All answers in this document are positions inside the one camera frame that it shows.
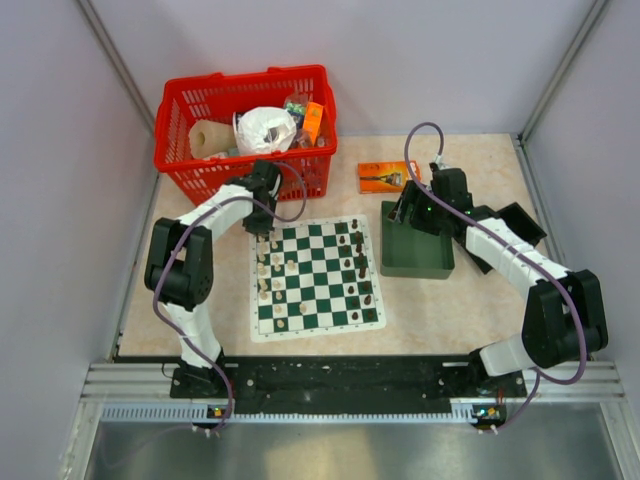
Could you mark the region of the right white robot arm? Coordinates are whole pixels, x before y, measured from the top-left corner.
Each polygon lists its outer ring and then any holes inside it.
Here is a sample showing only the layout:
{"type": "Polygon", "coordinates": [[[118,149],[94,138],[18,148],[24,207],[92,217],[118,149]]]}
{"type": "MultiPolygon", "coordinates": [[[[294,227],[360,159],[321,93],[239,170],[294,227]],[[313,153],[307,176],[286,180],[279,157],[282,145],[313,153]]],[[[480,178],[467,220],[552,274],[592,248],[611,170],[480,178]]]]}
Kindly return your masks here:
{"type": "Polygon", "coordinates": [[[387,220],[455,240],[482,273],[496,271],[525,301],[522,330],[472,352],[466,380],[476,394],[498,389],[506,374],[582,361],[609,343],[600,281],[541,254],[545,232],[518,203],[476,206],[459,168],[433,168],[428,185],[406,182],[387,220]]]}

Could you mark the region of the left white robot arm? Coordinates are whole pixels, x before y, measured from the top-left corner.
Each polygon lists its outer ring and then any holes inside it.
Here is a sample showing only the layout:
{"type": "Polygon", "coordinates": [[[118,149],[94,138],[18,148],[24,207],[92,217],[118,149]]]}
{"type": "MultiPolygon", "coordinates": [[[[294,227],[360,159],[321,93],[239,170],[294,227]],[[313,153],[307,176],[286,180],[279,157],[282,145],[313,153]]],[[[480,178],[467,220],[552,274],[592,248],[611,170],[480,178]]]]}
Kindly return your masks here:
{"type": "Polygon", "coordinates": [[[196,367],[191,381],[205,396],[220,394],[227,382],[225,370],[214,364],[222,347],[207,307],[214,243],[238,222],[250,234],[270,233],[282,180],[279,166],[258,160],[190,212],[153,225],[144,284],[153,293],[154,314],[179,338],[181,359],[196,367]]]}

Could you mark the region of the white knight g8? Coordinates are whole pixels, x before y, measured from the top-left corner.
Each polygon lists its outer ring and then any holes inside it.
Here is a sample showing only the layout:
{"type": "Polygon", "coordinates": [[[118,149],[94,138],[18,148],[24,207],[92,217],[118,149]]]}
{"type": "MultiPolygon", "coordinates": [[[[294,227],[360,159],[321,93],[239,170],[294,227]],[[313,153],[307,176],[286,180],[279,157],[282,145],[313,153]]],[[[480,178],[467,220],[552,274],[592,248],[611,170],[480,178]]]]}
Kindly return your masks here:
{"type": "Polygon", "coordinates": [[[269,249],[269,242],[265,241],[263,238],[259,238],[257,241],[257,251],[259,253],[266,253],[269,249]]]}

